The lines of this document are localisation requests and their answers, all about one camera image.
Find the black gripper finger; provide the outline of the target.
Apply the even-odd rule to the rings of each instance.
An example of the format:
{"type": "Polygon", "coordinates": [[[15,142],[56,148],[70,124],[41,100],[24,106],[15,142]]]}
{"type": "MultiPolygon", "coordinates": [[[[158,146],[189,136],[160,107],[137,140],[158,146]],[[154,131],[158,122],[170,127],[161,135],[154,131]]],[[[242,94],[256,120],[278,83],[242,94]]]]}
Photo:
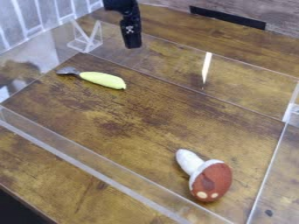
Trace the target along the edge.
{"type": "Polygon", "coordinates": [[[140,12],[132,11],[122,16],[120,20],[120,31],[125,47],[128,49],[138,48],[142,44],[141,40],[141,19],[140,12]]]}

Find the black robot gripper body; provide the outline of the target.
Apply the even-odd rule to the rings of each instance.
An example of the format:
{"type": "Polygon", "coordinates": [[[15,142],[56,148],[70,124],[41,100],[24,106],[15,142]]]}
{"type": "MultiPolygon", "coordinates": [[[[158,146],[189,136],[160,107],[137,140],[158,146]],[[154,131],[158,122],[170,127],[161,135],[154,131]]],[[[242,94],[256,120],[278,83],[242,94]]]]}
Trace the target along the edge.
{"type": "Polygon", "coordinates": [[[130,14],[137,8],[136,0],[102,0],[106,11],[117,11],[122,15],[130,14]]]}

